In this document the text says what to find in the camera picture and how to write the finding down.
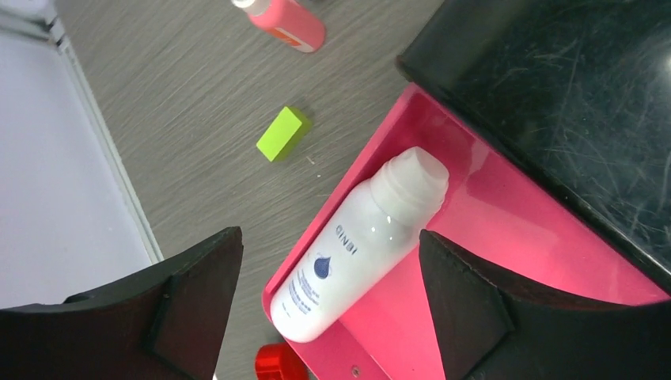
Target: scratches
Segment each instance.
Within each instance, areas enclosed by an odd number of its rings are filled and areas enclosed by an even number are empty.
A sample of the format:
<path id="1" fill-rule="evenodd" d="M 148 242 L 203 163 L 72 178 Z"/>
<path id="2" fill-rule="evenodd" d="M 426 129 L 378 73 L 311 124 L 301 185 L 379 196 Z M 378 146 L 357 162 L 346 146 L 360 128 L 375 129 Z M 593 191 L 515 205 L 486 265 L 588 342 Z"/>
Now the scratches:
<path id="1" fill-rule="evenodd" d="M 571 76 L 568 79 L 567 91 L 564 94 L 562 107 L 559 109 L 559 117 L 563 117 L 564 109 L 566 108 L 566 104 L 568 102 L 568 96 L 571 94 L 571 90 L 573 89 L 573 81 L 575 80 L 575 69 L 578 67 L 578 60 L 580 59 L 581 49 L 582 44 L 578 45 L 578 48 L 575 50 L 575 57 L 573 58 L 573 66 L 571 67 Z"/>
<path id="2" fill-rule="evenodd" d="M 634 231 L 636 231 L 636 226 L 639 224 L 639 215 L 641 214 L 641 211 L 645 205 L 645 203 L 641 203 L 637 206 L 636 212 L 634 213 L 634 218 L 631 221 L 631 225 L 629 226 L 629 236 L 633 235 Z"/>
<path id="3" fill-rule="evenodd" d="M 523 72 L 523 71 L 527 71 L 527 70 L 528 69 L 525 68 L 525 67 L 515 67 L 515 68 L 512 68 L 512 69 L 508 70 L 498 81 L 496 81 L 496 83 L 490 88 L 490 91 L 499 87 L 499 85 L 501 83 L 504 83 L 504 81 L 506 79 L 510 78 L 511 75 L 516 74 L 516 73 L 520 73 L 520 72 Z"/>
<path id="4" fill-rule="evenodd" d="M 664 178 L 662 179 L 662 193 L 659 195 L 659 204 L 657 205 L 657 212 L 661 211 L 666 203 L 666 189 L 669 186 L 669 167 L 671 166 L 671 150 L 666 156 L 666 163 L 664 165 Z"/>
<path id="5" fill-rule="evenodd" d="M 535 59 L 545 59 L 547 61 L 552 61 L 555 59 L 560 59 L 564 58 L 564 55 L 568 53 L 572 48 L 575 47 L 575 45 L 578 44 L 578 39 L 573 40 L 570 44 L 568 44 L 565 47 L 562 47 L 561 50 L 557 51 L 556 53 L 550 53 L 550 54 L 539 54 L 539 55 L 534 55 L 533 58 Z"/>

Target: red bottle cap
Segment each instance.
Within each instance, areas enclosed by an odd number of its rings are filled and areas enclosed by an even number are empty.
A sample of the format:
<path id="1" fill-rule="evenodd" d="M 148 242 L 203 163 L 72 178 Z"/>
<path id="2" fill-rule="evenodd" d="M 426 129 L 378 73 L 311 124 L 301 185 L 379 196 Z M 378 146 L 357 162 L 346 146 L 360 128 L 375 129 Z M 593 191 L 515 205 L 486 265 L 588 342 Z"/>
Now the red bottle cap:
<path id="1" fill-rule="evenodd" d="M 255 368 L 259 380 L 309 380 L 305 364 L 287 343 L 263 346 L 256 354 Z"/>

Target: bottle label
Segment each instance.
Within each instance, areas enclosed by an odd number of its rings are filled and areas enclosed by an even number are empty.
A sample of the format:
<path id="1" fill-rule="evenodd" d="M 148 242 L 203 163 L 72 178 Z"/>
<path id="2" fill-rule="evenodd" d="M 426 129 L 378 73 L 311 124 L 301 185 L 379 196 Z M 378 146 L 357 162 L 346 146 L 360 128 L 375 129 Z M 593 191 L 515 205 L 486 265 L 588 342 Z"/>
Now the bottle label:
<path id="1" fill-rule="evenodd" d="M 304 53 L 312 53 L 314 51 L 314 48 L 308 45 L 305 41 L 287 32 L 283 28 L 272 28 L 268 29 L 267 32 L 271 36 L 291 45 L 298 51 L 302 51 Z"/>

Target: wood grain floor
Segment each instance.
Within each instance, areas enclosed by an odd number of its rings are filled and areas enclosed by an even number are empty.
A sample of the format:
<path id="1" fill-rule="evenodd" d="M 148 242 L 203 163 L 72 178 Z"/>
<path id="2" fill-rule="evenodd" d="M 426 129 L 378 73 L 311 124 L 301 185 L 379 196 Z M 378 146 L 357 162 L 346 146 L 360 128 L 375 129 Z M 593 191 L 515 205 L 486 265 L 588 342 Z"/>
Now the wood grain floor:
<path id="1" fill-rule="evenodd" d="M 163 253 L 242 227 L 220 379 L 254 379 L 279 339 L 264 284 L 407 85 L 393 59 L 440 2 L 313 0 L 328 42 L 303 55 L 227 0 L 57 1 Z M 315 125 L 271 164 L 255 143 L 283 105 Z"/>

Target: pink container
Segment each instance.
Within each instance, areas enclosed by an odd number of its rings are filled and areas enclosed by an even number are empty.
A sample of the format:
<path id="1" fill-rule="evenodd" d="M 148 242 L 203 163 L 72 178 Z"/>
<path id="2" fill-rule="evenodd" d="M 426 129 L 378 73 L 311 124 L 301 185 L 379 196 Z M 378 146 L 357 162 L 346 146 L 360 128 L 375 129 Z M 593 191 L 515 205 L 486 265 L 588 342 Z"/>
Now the pink container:
<path id="1" fill-rule="evenodd" d="M 324 44 L 324 24 L 295 0 L 232 1 L 259 29 L 298 51 L 312 53 Z"/>
<path id="2" fill-rule="evenodd" d="M 471 252 L 551 287 L 638 305 L 668 296 L 455 116 L 409 85 L 263 291 L 278 285 L 347 193 L 381 165 L 421 146 L 450 172 L 427 226 Z M 290 342 L 321 380 L 443 379 L 417 249 L 307 344 Z"/>

